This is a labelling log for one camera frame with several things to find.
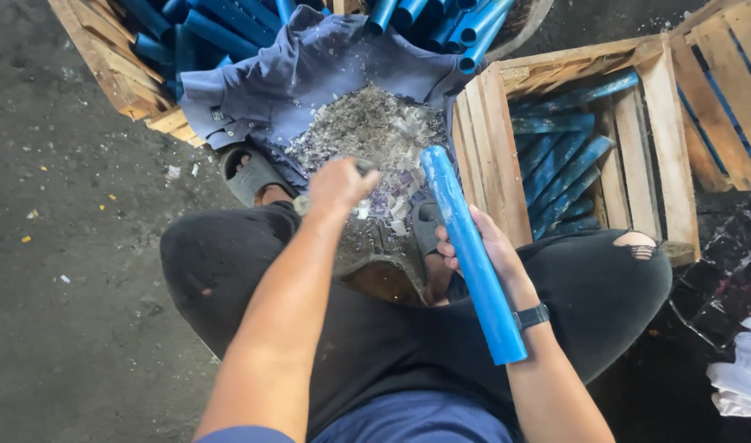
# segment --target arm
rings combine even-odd
[[[493,219],[470,206],[472,219],[483,236],[485,250],[501,283],[508,289],[512,306],[522,311],[539,304],[534,285],[507,236]],[[442,240],[439,252],[446,264],[459,269],[453,246],[443,226],[436,231]],[[521,333],[528,351],[526,360],[506,365],[518,422],[527,441],[613,442],[605,418],[559,347],[550,323]]]
[[[310,181],[312,207],[261,278],[228,347],[195,438],[257,425],[305,440],[312,362],[321,336],[337,243],[351,209],[378,173],[352,158],[328,162]]]

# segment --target white cloth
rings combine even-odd
[[[751,317],[742,325],[751,330]],[[751,331],[737,334],[734,363],[715,363],[706,370],[719,392],[712,401],[722,416],[751,417]]]

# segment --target blue cloth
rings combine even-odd
[[[293,443],[264,427],[233,427],[197,443]],[[310,443],[512,443],[507,428],[479,404],[452,393],[408,391],[378,397],[338,418]]]
[[[324,16],[300,5],[274,45],[258,56],[213,71],[182,73],[180,104],[193,131],[214,149],[250,135],[293,186],[307,176],[284,154],[313,120],[311,110],[372,82],[384,91],[451,116],[454,96],[474,75],[457,69],[459,55],[421,50],[392,27],[373,37],[367,16]],[[481,63],[477,72],[481,72]],[[449,118],[446,119],[449,134]]]

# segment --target torn knee hole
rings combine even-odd
[[[657,250],[657,243],[646,234],[629,232],[614,240],[614,246],[626,247],[630,254],[638,260],[652,258]]]

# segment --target black ripped jeans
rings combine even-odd
[[[300,223],[290,203],[278,202],[187,215],[162,237],[175,305],[220,358],[261,276]],[[584,382],[641,334],[671,288],[668,259],[660,251],[639,259],[630,247],[614,246],[624,233],[575,233],[518,250]],[[308,440],[365,402],[406,390],[457,393],[517,426],[507,374],[490,359],[470,299],[410,307],[332,281],[310,381]]]

